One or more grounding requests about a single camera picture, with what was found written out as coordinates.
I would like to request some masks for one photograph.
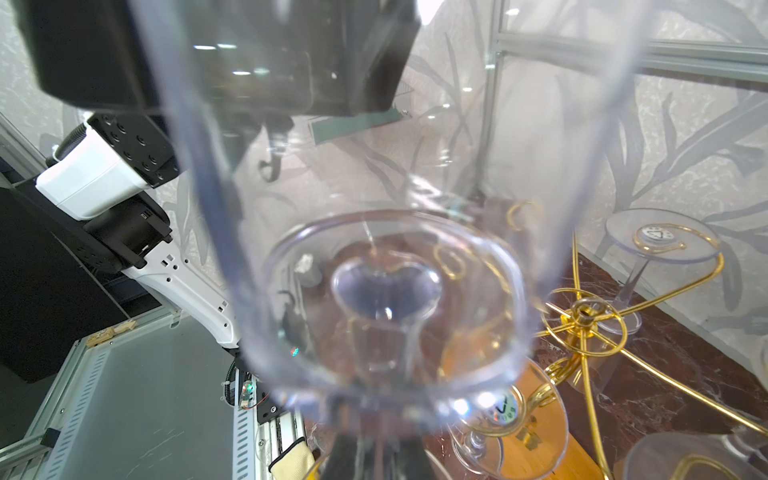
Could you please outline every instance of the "dark red marble surface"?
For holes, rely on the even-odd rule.
[[[583,290],[613,298],[617,283],[600,267],[580,257]],[[570,267],[563,286],[573,286]],[[633,303],[642,301],[637,294]],[[674,379],[747,416],[768,419],[768,395],[757,378],[706,340],[656,307],[641,312],[643,326],[628,349]],[[533,357],[542,366],[565,352],[537,339]],[[559,387],[568,412],[571,434],[594,457],[586,404],[582,394]],[[618,367],[596,399],[608,464],[623,458],[645,435],[655,432],[727,433],[736,423],[621,357]]]

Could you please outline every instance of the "metal frame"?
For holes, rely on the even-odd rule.
[[[235,372],[235,385],[240,384],[240,370]],[[305,437],[304,418],[299,412],[287,411],[269,422],[258,424],[255,407],[244,410],[240,390],[235,388],[232,422],[232,480],[270,480],[270,464],[296,440]]]
[[[610,356],[610,355],[620,353],[625,357],[627,357],[629,360],[631,360],[635,365],[641,367],[645,372],[650,373],[651,375],[664,381],[668,385],[673,386],[674,388],[680,390],[681,392],[686,393],[687,395],[702,402],[704,405],[709,406],[710,408],[718,411],[719,413],[722,413],[730,417],[732,420],[735,420],[741,423],[742,425],[745,425],[746,427],[754,430],[755,432],[758,432],[761,435],[765,435],[766,437],[768,437],[768,428],[766,428],[765,426],[757,422],[754,422],[751,419],[748,419],[746,416],[741,415],[741,413],[739,413],[735,409],[732,409],[728,406],[725,406],[724,404],[718,403],[717,401],[702,395],[696,390],[693,390],[692,388],[686,386],[682,382],[678,382],[677,380],[673,379],[669,375],[666,375],[660,370],[655,369],[649,363],[643,361],[640,357],[634,355],[633,353],[629,352],[624,348],[627,342],[627,326],[626,324],[624,324],[624,321],[622,320],[623,316],[629,313],[637,312],[638,310],[642,310],[644,308],[648,308],[649,306],[655,305],[656,303],[663,302],[671,298],[672,296],[679,295],[680,293],[686,292],[694,288],[695,286],[698,286],[702,283],[712,280],[723,269],[724,260],[723,260],[722,253],[718,255],[717,265],[715,266],[715,269],[712,271],[712,273],[709,273],[708,275],[703,276],[700,279],[695,280],[687,284],[686,286],[682,286],[672,292],[657,296],[652,300],[647,300],[645,302],[638,303],[637,305],[624,308],[623,310],[617,310],[616,308],[610,306],[605,300],[601,299],[597,295],[594,295],[593,293],[589,293],[581,289],[581,282],[579,280],[579,275],[578,275],[578,271],[579,271],[578,240],[575,234],[573,236],[572,248],[573,248],[573,255],[571,258],[571,262],[573,263],[572,267],[574,272],[574,287],[556,289],[556,290],[553,290],[552,293],[569,292],[569,293],[575,293],[578,299],[582,299],[583,296],[589,296],[590,298],[588,299],[583,298],[582,300],[577,300],[575,303],[571,304],[571,308],[568,310],[563,310],[557,306],[552,305],[551,303],[546,303],[546,305],[552,308],[556,313],[559,313],[560,316],[557,319],[559,319],[561,325],[555,327],[554,329],[551,328],[548,324],[549,319],[547,318],[546,314],[542,312],[541,320],[545,326],[545,330],[537,333],[536,336],[538,337],[551,336],[552,339],[557,341],[557,343],[563,346],[571,354],[570,357],[564,357],[552,363],[549,367],[547,367],[546,371],[555,385],[559,385],[563,383],[574,374],[581,375],[582,377],[581,384],[583,385],[583,389],[584,389],[584,400],[587,405],[587,414],[589,419],[590,430],[592,433],[592,442],[594,444],[595,456],[598,461],[598,465],[600,466],[600,469],[603,473],[603,477],[606,480],[611,480],[613,478],[613,474],[611,472],[611,467],[608,465],[607,459],[605,457],[605,450],[603,448],[603,442],[602,442],[602,434],[600,432],[600,425],[598,423],[598,417],[594,407],[594,396],[591,390],[592,387],[591,387],[590,373],[589,373],[590,371],[589,359],[593,357],[605,357],[605,356]],[[603,308],[602,311],[596,310],[598,308],[597,306],[599,305],[607,307],[607,310],[605,308]],[[608,318],[615,319],[621,325],[622,337],[621,337],[621,341],[618,343],[601,335],[597,329],[593,329],[595,323]],[[562,339],[560,336],[557,335],[558,332],[568,333],[568,336],[565,339]],[[591,338],[591,337],[597,337],[599,340],[601,340],[605,344],[606,349],[589,350],[588,338]],[[678,467],[680,467],[684,462],[685,462],[685,458],[678,465]]]
[[[45,434],[25,437],[0,449],[0,470],[13,468],[51,450],[51,447],[41,444],[44,436]]]
[[[0,114],[0,157],[25,179],[46,168],[43,154],[3,114]]]
[[[605,58],[604,45],[556,35],[498,33],[496,51],[576,70],[593,70]],[[768,84],[768,48],[707,41],[652,40],[638,61],[647,74],[693,74]]]
[[[173,322],[177,317],[177,313],[163,306],[150,310],[134,318],[139,324],[136,329],[116,337],[112,343],[119,345],[136,336],[161,328],[163,325]],[[41,472],[41,467],[45,465],[45,460],[50,450],[39,445],[40,439],[49,427],[61,430],[67,420],[66,416],[70,406],[74,399],[78,397],[75,387],[84,374],[82,371],[84,362],[103,349],[110,348],[112,343],[102,344],[89,349],[85,346],[85,338],[74,342],[54,382],[51,384],[51,388],[43,399],[38,412],[35,414],[26,436],[22,440],[0,450],[0,461],[4,461],[6,455],[9,458],[8,464],[0,462],[0,478],[3,480],[37,478],[38,473]]]
[[[78,394],[72,402],[72,407],[67,409],[67,418],[61,428],[61,438],[56,441],[53,451],[48,457],[48,461],[43,466],[41,477],[45,480],[58,480],[64,473],[67,465],[67,458],[77,440],[80,425],[87,415],[88,405],[93,399],[96,385],[104,371],[104,365],[109,357],[109,349],[100,349],[98,354],[94,352],[89,356],[88,365],[84,369],[84,378],[80,382]]]

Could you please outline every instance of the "wooden surface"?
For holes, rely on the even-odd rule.
[[[569,435],[568,447],[565,457],[547,480],[601,480],[603,474],[598,464],[592,460],[588,453],[576,442],[573,435]]]

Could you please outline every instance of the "patterned wallpaper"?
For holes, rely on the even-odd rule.
[[[407,88],[396,99],[406,117],[379,127],[390,129],[379,136],[389,140],[368,143],[357,134],[311,154],[307,150],[287,156],[281,181],[266,197],[253,200],[252,206],[263,211],[266,221],[280,221],[269,218],[270,205],[295,207],[307,200],[301,192],[335,174],[330,168],[360,172],[372,181],[365,199],[372,206],[394,201],[413,174],[446,185],[459,180],[462,162],[451,163],[459,154],[465,157],[477,149],[490,2],[431,3],[438,6],[432,9],[432,25],[440,26],[424,28],[420,34],[403,78]],[[529,4],[507,3],[521,12]],[[610,3],[591,0],[597,10],[609,10]],[[664,5],[655,38],[766,42],[768,4],[762,0],[669,0]],[[61,137],[67,115],[60,102],[31,86],[28,60],[11,23],[7,1],[0,0],[0,62],[6,76],[0,82],[0,112],[44,148],[52,142],[48,136]],[[502,85],[500,104],[514,97],[509,90],[513,87]],[[768,93],[748,84],[637,75],[631,99],[612,127],[601,169],[594,174],[594,196],[579,229],[582,248],[624,274],[634,260],[612,247],[604,235],[605,219],[613,212],[659,207],[715,229],[727,261],[723,275],[671,300],[669,307],[679,320],[747,366],[756,339],[768,334],[767,107]],[[305,137],[308,131],[301,129],[306,122],[297,122],[297,134]],[[311,136],[304,140],[311,141]],[[435,157],[435,152],[443,151],[449,152],[447,156]],[[335,163],[323,162],[326,157]],[[243,168],[250,168],[249,163],[244,162]],[[154,195],[168,211],[183,250],[222,285],[189,176],[181,175]],[[686,267],[652,263],[643,285],[662,293],[709,268],[710,263]]]
[[[0,0],[0,114],[45,156],[78,124],[74,108],[38,89],[8,0]]]

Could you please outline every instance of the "glass stem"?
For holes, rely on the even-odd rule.
[[[632,267],[632,271],[627,278],[627,282],[624,283],[624,286],[621,287],[621,290],[619,290],[616,298],[614,298],[611,302],[615,308],[621,310],[629,306],[629,302],[632,299],[632,293],[634,292],[634,287],[637,285],[637,281],[640,280],[640,276],[643,274],[643,271],[647,265],[648,260],[644,258],[638,258],[634,263],[634,267]]]

